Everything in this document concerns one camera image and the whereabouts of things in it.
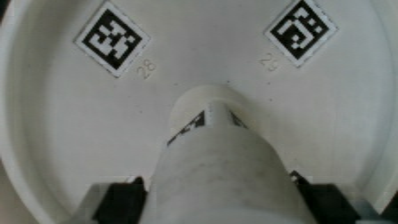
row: curved edge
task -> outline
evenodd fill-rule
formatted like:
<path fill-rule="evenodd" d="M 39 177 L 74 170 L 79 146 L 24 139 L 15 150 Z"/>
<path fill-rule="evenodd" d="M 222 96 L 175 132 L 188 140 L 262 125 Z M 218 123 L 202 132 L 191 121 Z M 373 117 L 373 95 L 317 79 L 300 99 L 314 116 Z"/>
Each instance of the curved edge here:
<path fill-rule="evenodd" d="M 371 0 L 390 46 L 394 75 L 398 76 L 398 1 Z M 394 118 L 390 122 L 389 140 L 374 172 L 364 186 L 364 197 L 378 212 L 383 211 L 398 190 L 398 96 L 394 96 Z"/>
<path fill-rule="evenodd" d="M 168 127 L 170 135 L 175 134 L 190 119 L 197 116 L 204 110 L 211 101 L 222 101 L 239 119 L 246 123 L 250 130 L 255 131 L 255 121 L 250 114 L 250 104 L 243 96 L 234 90 L 223 85 L 202 85 L 193 87 L 174 103 L 170 112 Z"/>
<path fill-rule="evenodd" d="M 37 0 L 12 0 L 5 12 L 0 29 L 0 157 L 23 204 L 40 224 L 56 224 L 67 219 L 65 210 L 49 194 L 35 166 L 30 162 L 23 141 L 15 138 L 23 133 L 21 121 L 12 116 L 10 108 L 17 107 L 17 94 L 14 90 L 12 57 L 14 42 L 19 32 L 28 28 L 31 4 Z"/>

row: white surface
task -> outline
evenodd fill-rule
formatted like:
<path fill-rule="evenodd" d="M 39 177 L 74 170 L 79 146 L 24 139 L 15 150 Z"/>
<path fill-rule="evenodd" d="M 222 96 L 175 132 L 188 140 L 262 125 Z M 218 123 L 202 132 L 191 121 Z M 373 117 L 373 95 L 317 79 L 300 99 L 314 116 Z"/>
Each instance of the white surface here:
<path fill-rule="evenodd" d="M 10 186 L 0 162 L 0 223 L 37 224 Z"/>
<path fill-rule="evenodd" d="M 163 149 L 149 192 L 154 205 L 145 205 L 154 211 L 145 210 L 142 224 L 312 224 L 275 151 L 246 129 L 222 123 L 229 112 L 214 114 L 223 115 L 218 122 Z"/>
<path fill-rule="evenodd" d="M 398 2 L 390 0 L 374 0 L 373 2 L 380 19 L 383 21 L 387 39 L 390 42 L 390 56 L 392 60 L 398 61 Z M 398 113 L 398 97 L 394 97 L 394 111 Z M 389 133 L 389 141 L 385 144 L 385 151 L 378 160 L 376 170 L 373 172 L 364 188 L 364 195 L 378 212 L 381 212 L 385 206 L 389 205 L 390 198 L 394 197 L 398 191 L 398 116 L 394 116 L 390 124 L 392 128 Z"/>
<path fill-rule="evenodd" d="M 371 2 L 316 2 L 339 32 L 296 69 L 262 36 L 289 0 L 113 0 L 154 40 L 115 80 L 72 43 L 102 1 L 14 1 L 0 153 L 42 224 L 67 218 L 92 183 L 150 177 L 172 104 L 202 84 L 227 84 L 255 105 L 259 134 L 287 169 L 314 182 L 364 187 L 394 117 L 390 45 Z"/>

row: black square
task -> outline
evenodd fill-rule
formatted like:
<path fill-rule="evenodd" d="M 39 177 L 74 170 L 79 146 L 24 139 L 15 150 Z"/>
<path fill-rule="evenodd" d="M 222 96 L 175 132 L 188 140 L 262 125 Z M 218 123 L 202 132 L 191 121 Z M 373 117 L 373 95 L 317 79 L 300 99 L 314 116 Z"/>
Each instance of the black square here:
<path fill-rule="evenodd" d="M 305 55 L 328 30 L 307 2 L 298 1 L 269 31 L 296 60 Z"/>
<path fill-rule="evenodd" d="M 106 9 L 83 38 L 83 45 L 117 70 L 142 41 L 142 37 Z"/>

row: white plate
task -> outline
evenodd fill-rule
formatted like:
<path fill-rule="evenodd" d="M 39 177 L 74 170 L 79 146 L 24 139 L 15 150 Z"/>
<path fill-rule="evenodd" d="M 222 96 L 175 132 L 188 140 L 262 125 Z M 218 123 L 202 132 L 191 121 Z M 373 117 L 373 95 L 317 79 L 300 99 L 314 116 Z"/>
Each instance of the white plate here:
<path fill-rule="evenodd" d="M 252 102 L 287 170 L 355 186 L 381 209 L 398 189 L 394 1 L 316 1 L 339 30 L 300 68 L 262 35 L 289 0 L 111 2 L 150 36 L 118 79 L 74 45 L 101 0 L 14 0 L 1 28 L 0 153 L 39 222 L 67 219 L 92 183 L 150 178 L 172 105 L 202 84 Z"/>

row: white cylinder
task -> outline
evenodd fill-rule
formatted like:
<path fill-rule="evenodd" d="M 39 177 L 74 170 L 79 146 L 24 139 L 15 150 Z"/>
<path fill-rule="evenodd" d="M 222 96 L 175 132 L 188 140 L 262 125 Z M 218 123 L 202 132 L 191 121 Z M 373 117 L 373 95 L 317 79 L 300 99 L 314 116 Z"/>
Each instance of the white cylinder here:
<path fill-rule="evenodd" d="M 277 153 L 218 99 L 163 149 L 142 224 L 312 224 Z"/>

